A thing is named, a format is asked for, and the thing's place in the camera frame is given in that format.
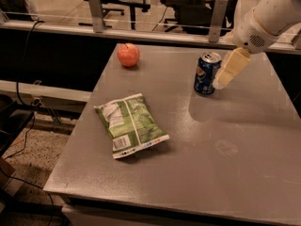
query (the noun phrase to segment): snack package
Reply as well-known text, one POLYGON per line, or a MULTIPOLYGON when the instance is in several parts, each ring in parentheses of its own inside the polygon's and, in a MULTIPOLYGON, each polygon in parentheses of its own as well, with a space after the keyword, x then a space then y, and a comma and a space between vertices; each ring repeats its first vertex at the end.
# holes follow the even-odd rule
POLYGON ((113 140, 113 157, 121 158, 169 139, 154 121, 141 93, 95 106, 113 140))

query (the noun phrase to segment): blue can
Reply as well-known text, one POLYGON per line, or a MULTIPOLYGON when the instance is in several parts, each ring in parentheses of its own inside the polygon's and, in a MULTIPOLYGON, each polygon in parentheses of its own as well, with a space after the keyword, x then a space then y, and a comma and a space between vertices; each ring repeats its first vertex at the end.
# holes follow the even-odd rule
POLYGON ((221 66, 221 56, 218 53, 204 53, 198 59, 195 91, 201 95, 209 95, 214 92, 213 81, 216 72, 221 66))

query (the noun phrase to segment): apple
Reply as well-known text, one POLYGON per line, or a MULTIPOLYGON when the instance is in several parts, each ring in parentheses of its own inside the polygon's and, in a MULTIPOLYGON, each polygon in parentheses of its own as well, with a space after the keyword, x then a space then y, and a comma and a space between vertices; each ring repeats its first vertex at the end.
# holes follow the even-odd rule
POLYGON ((135 66, 140 58, 139 49, 132 43, 121 44, 117 55, 120 63, 125 67, 135 66))

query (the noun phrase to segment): wire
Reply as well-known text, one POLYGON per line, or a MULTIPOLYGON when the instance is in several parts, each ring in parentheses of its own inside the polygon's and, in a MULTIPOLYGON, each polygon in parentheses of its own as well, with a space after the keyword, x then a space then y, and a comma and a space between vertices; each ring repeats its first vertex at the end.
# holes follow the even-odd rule
MULTIPOLYGON (((36 188, 38 188, 38 189, 43 190, 43 188, 42 188, 41 186, 37 186, 37 185, 34 185, 34 184, 32 184, 32 183, 29 183, 29 182, 27 182, 26 180, 24 180, 24 179, 22 179, 22 178, 18 178, 18 177, 14 177, 14 176, 9 176, 9 175, 7 175, 7 174, 2 170, 1 167, 0 167, 0 171, 1 171, 1 173, 2 173, 3 175, 5 175, 6 177, 8 177, 8 178, 10 178, 10 179, 14 179, 14 180, 17 180, 17 181, 21 181, 21 182, 26 183, 26 184, 28 184, 28 185, 30 185, 30 186, 34 186, 34 187, 36 187, 36 188)), ((47 193, 47 192, 45 192, 45 193, 49 196, 50 201, 51 201, 51 205, 52 205, 53 207, 55 207, 54 200, 53 200, 53 198, 51 197, 51 195, 50 195, 49 193, 47 193)), ((48 221, 48 224, 47 224, 48 226, 51 224, 52 220, 53 220, 53 215, 51 215, 50 218, 49 218, 49 221, 48 221)))
POLYGON ((21 102, 23 105, 26 105, 26 106, 30 106, 30 105, 26 104, 26 103, 22 100, 22 98, 21 98, 20 91, 19 91, 19 80, 20 80, 22 68, 23 68, 23 66, 24 66, 25 59, 26 59, 26 53, 27 53, 27 47, 28 47, 29 37, 30 37, 32 31, 35 29, 35 27, 36 27, 38 24, 41 24, 41 23, 45 23, 45 22, 42 21, 42 20, 36 21, 36 22, 34 23, 34 25, 32 26, 31 30, 29 31, 28 35, 27 35, 26 43, 25 43, 25 48, 24 48, 23 59, 22 59, 21 65, 20 65, 20 69, 19 69, 18 77, 17 77, 17 82, 16 82, 16 90, 17 90, 17 96, 18 96, 18 99, 20 100, 20 102, 21 102))
POLYGON ((32 124, 31 124, 30 128, 29 128, 29 129, 26 131, 26 133, 25 133, 24 147, 23 147, 20 151, 18 151, 18 152, 16 152, 16 153, 13 153, 13 154, 10 154, 10 155, 8 155, 7 157, 5 157, 5 158, 4 158, 5 160, 7 160, 8 158, 11 158, 12 156, 16 155, 17 153, 22 152, 22 151, 25 149, 25 147, 26 147, 26 142, 27 142, 27 134, 28 134, 28 133, 31 131, 31 129, 34 127, 35 119, 36 119, 36 117, 34 116, 33 119, 32 119, 32 124))
POLYGON ((159 21, 159 23, 161 23, 162 20, 164 19, 165 15, 166 15, 166 11, 167 11, 167 7, 166 7, 166 9, 164 10, 163 15, 162 15, 162 18, 161 18, 161 20, 159 21))

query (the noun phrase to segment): concrete floor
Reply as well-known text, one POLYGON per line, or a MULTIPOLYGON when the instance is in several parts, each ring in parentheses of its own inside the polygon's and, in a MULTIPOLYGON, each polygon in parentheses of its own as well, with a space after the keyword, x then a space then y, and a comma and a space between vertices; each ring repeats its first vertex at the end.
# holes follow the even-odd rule
MULTIPOLYGON (((78 23, 90 23, 90 11, 88 2, 83 0, 34 0, 40 15, 40 18, 46 23, 59 23, 78 25, 78 23)), ((246 0, 248 7, 252 7, 259 0, 246 0)), ((173 9, 168 8, 160 3, 160 0, 149 0, 151 4, 150 11, 143 13, 141 9, 136 10, 136 29, 141 31, 164 31, 166 28, 161 24, 157 25, 165 15, 165 17, 173 17, 173 9)), ((118 5, 105 5, 110 8, 124 8, 125 15, 121 16, 118 12, 110 12, 105 20, 108 25, 112 25, 115 29, 131 29, 129 9, 118 5)), ((173 33, 182 33, 179 27, 172 31, 173 33)), ((23 152, 8 159, 22 179, 43 187, 46 183, 55 162, 60 156, 69 135, 57 132, 57 128, 52 126, 52 120, 49 117, 37 115, 37 120, 46 121, 50 125, 49 130, 37 130, 35 127, 28 133, 26 147, 23 152)), ((76 121, 63 119, 62 125, 65 131, 71 131, 76 121)), ((21 134, 20 139, 24 139, 26 128, 21 134)), ((12 145, 3 157, 17 152, 24 146, 24 142, 12 145)), ((40 189, 27 184, 23 184, 16 193, 18 200, 25 202, 37 202, 50 204, 49 197, 40 189)), ((55 205, 62 205, 63 201, 53 195, 55 205)), ((49 225, 50 217, 34 216, 9 213, 4 211, 0 214, 1 226, 38 226, 49 225)), ((62 218, 53 218, 50 225, 61 225, 62 218)))

